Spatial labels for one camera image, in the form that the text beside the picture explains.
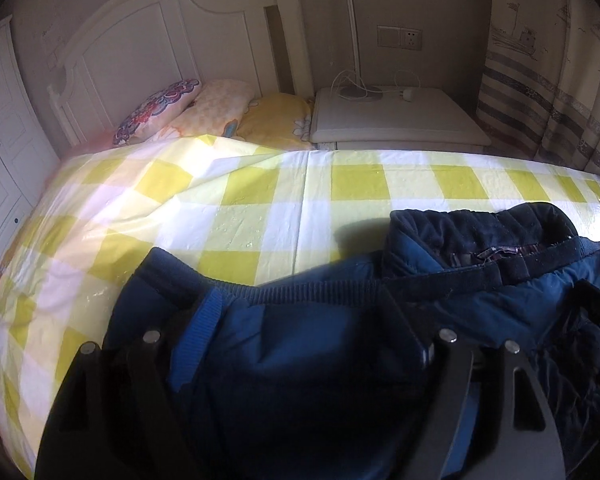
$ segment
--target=wall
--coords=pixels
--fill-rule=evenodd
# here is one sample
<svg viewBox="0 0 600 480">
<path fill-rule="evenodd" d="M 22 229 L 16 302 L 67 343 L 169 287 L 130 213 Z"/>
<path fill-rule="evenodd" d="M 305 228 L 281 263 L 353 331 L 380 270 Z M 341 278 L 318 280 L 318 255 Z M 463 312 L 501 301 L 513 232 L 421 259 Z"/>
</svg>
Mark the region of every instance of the wall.
<svg viewBox="0 0 600 480">
<path fill-rule="evenodd" d="M 47 65 L 42 33 L 55 23 L 66 41 L 107 0 L 6 0 L 0 19 L 13 14 L 14 49 L 24 85 L 61 155 L 68 142 L 48 104 L 46 86 L 58 78 Z M 477 102 L 486 52 L 491 0 L 354 0 L 358 16 L 363 77 L 371 84 L 392 84 L 398 69 L 416 72 L 423 86 L 442 88 L 468 113 Z M 316 88 L 352 68 L 345 0 L 302 0 Z M 423 49 L 413 52 L 377 46 L 376 25 L 424 30 Z M 408 76 L 398 82 L 410 84 Z"/>
</svg>

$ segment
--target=pillow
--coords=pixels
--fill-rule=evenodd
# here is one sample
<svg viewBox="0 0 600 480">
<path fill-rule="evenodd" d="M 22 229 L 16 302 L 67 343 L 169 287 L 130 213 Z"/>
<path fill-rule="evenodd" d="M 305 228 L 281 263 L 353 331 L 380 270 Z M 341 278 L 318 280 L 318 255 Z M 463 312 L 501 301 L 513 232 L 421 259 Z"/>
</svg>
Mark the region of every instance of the pillow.
<svg viewBox="0 0 600 480">
<path fill-rule="evenodd" d="M 205 83 L 196 100 L 152 140 L 206 134 L 233 137 L 253 96 L 253 88 L 244 81 L 217 79 Z"/>
<path fill-rule="evenodd" d="M 156 92 L 127 117 L 113 136 L 113 144 L 128 144 L 147 140 L 169 124 L 196 98 L 202 90 L 197 79 L 185 79 Z"/>
<path fill-rule="evenodd" d="M 312 150 L 311 105 L 296 95 L 272 94 L 249 103 L 236 136 L 278 150 Z"/>
</svg>

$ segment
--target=yellow checkered bedsheet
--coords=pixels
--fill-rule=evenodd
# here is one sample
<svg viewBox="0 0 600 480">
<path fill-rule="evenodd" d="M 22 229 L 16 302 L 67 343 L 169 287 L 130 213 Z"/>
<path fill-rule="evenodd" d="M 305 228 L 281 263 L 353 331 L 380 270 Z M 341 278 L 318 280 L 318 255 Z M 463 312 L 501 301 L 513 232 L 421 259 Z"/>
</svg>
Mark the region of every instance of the yellow checkered bedsheet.
<svg viewBox="0 0 600 480">
<path fill-rule="evenodd" d="M 54 396 L 152 246 L 258 284 L 380 248 L 389 212 L 552 202 L 600 240 L 600 178 L 482 155 L 282 153 L 183 138 L 69 161 L 0 279 L 0 432 L 29 476 Z"/>
</svg>

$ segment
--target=clothes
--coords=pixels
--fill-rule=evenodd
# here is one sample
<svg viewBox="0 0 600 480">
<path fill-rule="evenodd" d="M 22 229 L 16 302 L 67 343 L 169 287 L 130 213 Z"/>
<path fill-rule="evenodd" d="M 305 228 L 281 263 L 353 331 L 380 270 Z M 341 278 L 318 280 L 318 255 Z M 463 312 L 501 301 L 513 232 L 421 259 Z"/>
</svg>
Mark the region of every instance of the clothes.
<svg viewBox="0 0 600 480">
<path fill-rule="evenodd" d="M 125 285 L 104 348 L 151 328 L 197 455 L 238 478 L 383 479 L 416 430 L 441 327 L 530 358 L 567 470 L 600 435 L 600 330 L 566 293 L 600 288 L 600 244 L 549 204 L 498 214 L 400 211 L 384 250 L 263 287 L 214 282 L 154 249 Z M 447 472 L 462 467 L 472 390 Z"/>
</svg>

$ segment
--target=light switch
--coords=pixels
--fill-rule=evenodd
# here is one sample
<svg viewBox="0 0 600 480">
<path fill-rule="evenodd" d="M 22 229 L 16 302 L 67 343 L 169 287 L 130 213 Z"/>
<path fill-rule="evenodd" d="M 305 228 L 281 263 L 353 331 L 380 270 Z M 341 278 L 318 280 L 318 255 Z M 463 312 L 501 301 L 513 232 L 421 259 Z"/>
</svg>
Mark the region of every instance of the light switch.
<svg viewBox="0 0 600 480">
<path fill-rule="evenodd" d="M 400 48 L 400 27 L 378 25 L 378 46 Z"/>
</svg>

